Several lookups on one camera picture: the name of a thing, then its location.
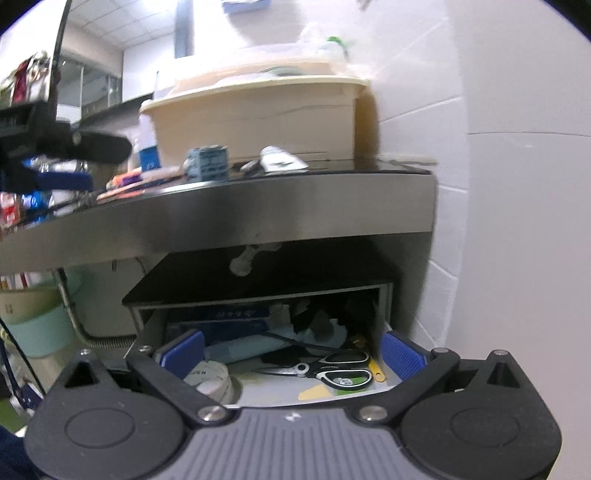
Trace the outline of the grey metal drawer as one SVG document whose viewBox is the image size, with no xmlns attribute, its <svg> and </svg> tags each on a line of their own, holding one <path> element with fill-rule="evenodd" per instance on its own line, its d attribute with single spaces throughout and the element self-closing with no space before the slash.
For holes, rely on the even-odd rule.
<svg viewBox="0 0 591 480">
<path fill-rule="evenodd" d="M 236 251 L 166 256 L 123 298 L 150 353 L 195 329 L 204 360 L 228 367 L 228 406 L 290 407 L 345 400 L 391 389 L 398 376 L 382 358 L 391 328 L 396 270 L 365 243 L 311 242 L 263 251 L 243 262 Z M 335 395 L 311 378 L 256 373 L 311 362 L 342 350 L 369 353 L 386 374 L 360 393 Z"/>
</svg>

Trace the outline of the beige plastic dish tub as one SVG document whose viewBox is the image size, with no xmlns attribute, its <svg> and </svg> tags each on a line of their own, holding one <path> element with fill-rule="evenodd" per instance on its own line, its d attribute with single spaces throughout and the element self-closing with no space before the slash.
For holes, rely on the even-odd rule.
<svg viewBox="0 0 591 480">
<path fill-rule="evenodd" d="M 267 76 L 148 100 L 160 162 L 179 166 L 192 149 L 221 146 L 228 161 L 259 157 L 267 146 L 304 160 L 351 160 L 356 100 L 367 82 L 355 76 Z"/>
</svg>

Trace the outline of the black white scissors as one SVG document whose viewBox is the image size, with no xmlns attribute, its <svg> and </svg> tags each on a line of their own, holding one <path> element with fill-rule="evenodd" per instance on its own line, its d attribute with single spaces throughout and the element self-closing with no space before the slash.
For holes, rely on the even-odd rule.
<svg viewBox="0 0 591 480">
<path fill-rule="evenodd" d="M 291 366 L 264 367 L 256 373 L 280 377 L 311 378 L 329 384 L 339 377 L 370 377 L 369 355 L 359 350 L 342 350 L 311 362 L 300 362 Z"/>
</svg>

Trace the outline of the mint green bucket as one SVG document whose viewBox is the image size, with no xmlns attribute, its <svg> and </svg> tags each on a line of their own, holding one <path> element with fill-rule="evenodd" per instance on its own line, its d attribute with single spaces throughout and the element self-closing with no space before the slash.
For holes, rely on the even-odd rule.
<svg viewBox="0 0 591 480">
<path fill-rule="evenodd" d="M 2 276 L 1 318 L 29 358 L 81 345 L 50 273 Z"/>
</svg>

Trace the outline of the white tape roll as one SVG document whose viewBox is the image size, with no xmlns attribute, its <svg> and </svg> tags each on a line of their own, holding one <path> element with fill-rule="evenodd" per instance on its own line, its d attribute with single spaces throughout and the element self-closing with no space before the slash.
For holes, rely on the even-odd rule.
<svg viewBox="0 0 591 480">
<path fill-rule="evenodd" d="M 193 367 L 183 381 L 209 399 L 226 405 L 233 402 L 235 388 L 231 375 L 221 362 L 204 360 Z"/>
</svg>

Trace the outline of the yellow plastic tool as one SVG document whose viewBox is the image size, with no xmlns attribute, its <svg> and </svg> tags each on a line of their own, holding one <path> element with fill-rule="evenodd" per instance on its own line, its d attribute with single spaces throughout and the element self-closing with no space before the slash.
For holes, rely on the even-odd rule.
<svg viewBox="0 0 591 480">
<path fill-rule="evenodd" d="M 377 360 L 369 353 L 367 349 L 367 341 L 363 337 L 356 337 L 352 340 L 353 344 L 363 352 L 369 355 L 369 363 L 368 368 L 373 375 L 374 380 L 377 383 L 385 383 L 387 380 L 386 374 L 384 373 L 383 369 L 381 368 L 380 364 Z"/>
</svg>

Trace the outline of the small blue box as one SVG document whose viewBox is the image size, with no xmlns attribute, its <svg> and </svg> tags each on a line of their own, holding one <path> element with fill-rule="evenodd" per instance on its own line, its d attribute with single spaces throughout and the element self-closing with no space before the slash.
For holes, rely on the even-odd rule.
<svg viewBox="0 0 591 480">
<path fill-rule="evenodd" d="M 211 145 L 191 149 L 183 164 L 185 174 L 200 182 L 228 179 L 228 148 Z"/>
</svg>

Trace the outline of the green sachet packet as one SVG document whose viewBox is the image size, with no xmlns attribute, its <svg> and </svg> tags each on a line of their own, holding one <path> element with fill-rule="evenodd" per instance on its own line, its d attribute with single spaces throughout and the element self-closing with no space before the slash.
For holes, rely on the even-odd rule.
<svg viewBox="0 0 591 480">
<path fill-rule="evenodd" d="M 360 393 L 372 386 L 374 380 L 370 377 L 339 377 L 337 382 L 329 384 L 335 395 Z"/>
</svg>

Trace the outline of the white tube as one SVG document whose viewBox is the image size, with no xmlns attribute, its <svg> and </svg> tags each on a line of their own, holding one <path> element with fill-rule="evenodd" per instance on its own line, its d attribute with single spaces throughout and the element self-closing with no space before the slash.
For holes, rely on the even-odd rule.
<svg viewBox="0 0 591 480">
<path fill-rule="evenodd" d="M 290 173 L 308 170 L 306 162 L 276 146 L 267 146 L 260 151 L 259 164 L 266 173 Z"/>
</svg>

